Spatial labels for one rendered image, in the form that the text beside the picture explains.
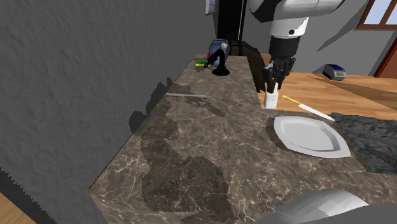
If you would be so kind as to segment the grey rounded metal object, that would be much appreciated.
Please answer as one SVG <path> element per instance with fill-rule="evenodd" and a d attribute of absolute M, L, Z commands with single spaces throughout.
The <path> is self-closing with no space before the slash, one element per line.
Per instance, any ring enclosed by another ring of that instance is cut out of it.
<path fill-rule="evenodd" d="M 397 224 L 397 204 L 369 205 L 330 188 L 297 196 L 253 224 Z"/>

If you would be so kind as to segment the thin silver rod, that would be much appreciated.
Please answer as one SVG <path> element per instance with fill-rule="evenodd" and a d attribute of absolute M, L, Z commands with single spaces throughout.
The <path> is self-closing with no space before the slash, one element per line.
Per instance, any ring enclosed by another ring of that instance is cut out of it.
<path fill-rule="evenodd" d="M 208 96 L 204 94 L 177 94 L 177 93 L 165 93 L 165 97 L 195 97 L 200 99 L 208 98 Z"/>

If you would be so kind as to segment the small white bottle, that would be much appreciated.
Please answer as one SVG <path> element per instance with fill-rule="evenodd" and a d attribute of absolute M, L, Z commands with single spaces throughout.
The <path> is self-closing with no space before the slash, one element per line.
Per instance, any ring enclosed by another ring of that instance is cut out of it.
<path fill-rule="evenodd" d="M 267 91 L 265 92 L 265 100 L 264 100 L 265 109 L 275 109 L 277 107 L 277 102 L 279 98 L 279 93 L 277 88 L 278 88 L 278 83 L 275 83 L 273 93 L 269 93 Z"/>

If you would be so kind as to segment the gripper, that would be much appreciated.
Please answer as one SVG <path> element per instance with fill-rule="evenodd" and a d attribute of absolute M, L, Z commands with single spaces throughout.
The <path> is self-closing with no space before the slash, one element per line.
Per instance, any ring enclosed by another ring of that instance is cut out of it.
<path fill-rule="evenodd" d="M 300 36 L 287 39 L 277 38 L 275 36 L 271 37 L 268 51 L 271 55 L 271 61 L 263 70 L 267 92 L 275 92 L 276 83 L 278 84 L 277 89 L 281 89 L 283 81 L 290 74 L 292 67 L 295 64 L 296 59 L 294 56 L 298 50 L 300 39 Z M 274 69 L 274 61 L 276 59 L 282 59 L 279 64 L 278 78 Z"/>

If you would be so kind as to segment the blue round vase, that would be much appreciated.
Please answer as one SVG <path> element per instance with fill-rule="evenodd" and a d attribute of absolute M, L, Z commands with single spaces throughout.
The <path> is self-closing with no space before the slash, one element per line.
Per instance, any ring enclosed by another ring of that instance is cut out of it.
<path fill-rule="evenodd" d="M 211 44 L 209 45 L 209 53 L 207 54 L 207 57 L 209 58 L 217 49 L 219 49 L 222 43 L 226 43 L 226 50 L 225 50 L 225 61 L 226 61 L 230 53 L 230 46 L 226 39 L 220 39 L 220 38 L 213 39 Z"/>

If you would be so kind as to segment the yellow handled knife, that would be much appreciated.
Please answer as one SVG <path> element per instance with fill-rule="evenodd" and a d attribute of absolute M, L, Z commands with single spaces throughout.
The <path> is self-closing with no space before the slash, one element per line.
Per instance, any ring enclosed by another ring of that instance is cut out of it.
<path fill-rule="evenodd" d="M 332 118 L 331 116 L 326 115 L 326 114 L 324 114 L 324 113 L 322 113 L 322 112 L 320 112 L 320 111 L 318 111 L 318 110 L 316 110 L 314 108 L 311 108 L 308 105 L 302 104 L 301 102 L 299 102 L 297 100 L 294 100 L 294 99 L 292 99 L 292 98 L 290 98 L 290 97 L 288 97 L 286 95 L 281 95 L 281 97 L 284 98 L 284 99 L 287 99 L 287 100 L 289 100 L 291 102 L 294 102 L 294 103 L 298 104 L 298 107 L 300 107 L 300 108 L 302 108 L 302 109 L 304 109 L 304 110 L 306 110 L 306 111 L 308 111 L 310 113 L 313 113 L 313 114 L 315 114 L 317 116 L 320 116 L 322 118 L 325 118 L 327 120 L 331 120 L 333 122 L 335 121 L 335 119 Z"/>

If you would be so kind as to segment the reddish brown door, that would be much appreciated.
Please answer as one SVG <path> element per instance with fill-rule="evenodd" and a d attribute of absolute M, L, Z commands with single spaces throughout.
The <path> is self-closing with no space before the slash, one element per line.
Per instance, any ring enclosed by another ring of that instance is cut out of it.
<path fill-rule="evenodd" d="M 397 79 L 397 38 L 373 75 L 376 78 Z"/>

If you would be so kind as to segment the brown framed window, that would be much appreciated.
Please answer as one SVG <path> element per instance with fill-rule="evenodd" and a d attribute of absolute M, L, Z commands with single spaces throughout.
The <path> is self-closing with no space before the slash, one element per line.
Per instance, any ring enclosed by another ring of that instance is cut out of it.
<path fill-rule="evenodd" d="M 357 29 L 397 30 L 397 0 L 369 0 Z"/>

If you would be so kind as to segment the black doorway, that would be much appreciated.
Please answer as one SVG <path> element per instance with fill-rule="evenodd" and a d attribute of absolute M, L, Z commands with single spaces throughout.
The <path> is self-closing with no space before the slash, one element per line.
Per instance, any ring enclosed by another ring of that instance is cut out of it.
<path fill-rule="evenodd" d="M 228 41 L 242 39 L 247 0 L 218 0 L 216 37 Z"/>

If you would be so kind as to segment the blue and grey device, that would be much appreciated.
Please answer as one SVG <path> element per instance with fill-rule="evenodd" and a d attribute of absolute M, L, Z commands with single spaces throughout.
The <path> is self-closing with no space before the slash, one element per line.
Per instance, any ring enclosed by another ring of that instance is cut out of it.
<path fill-rule="evenodd" d="M 326 64 L 323 74 L 330 80 L 342 81 L 346 78 L 345 69 L 336 64 Z"/>

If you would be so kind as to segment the white pointed oval plate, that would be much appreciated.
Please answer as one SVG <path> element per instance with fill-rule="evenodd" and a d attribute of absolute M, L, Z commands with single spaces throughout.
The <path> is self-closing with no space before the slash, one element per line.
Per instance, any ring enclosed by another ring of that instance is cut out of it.
<path fill-rule="evenodd" d="M 301 116 L 274 118 L 274 131 L 289 150 L 319 158 L 348 158 L 344 138 L 327 123 Z"/>

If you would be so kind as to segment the dark patterned robot stand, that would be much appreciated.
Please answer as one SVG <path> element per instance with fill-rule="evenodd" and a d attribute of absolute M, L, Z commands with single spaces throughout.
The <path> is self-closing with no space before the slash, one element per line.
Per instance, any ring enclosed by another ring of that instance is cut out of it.
<path fill-rule="evenodd" d="M 397 176 L 397 120 L 332 113 L 370 171 Z"/>

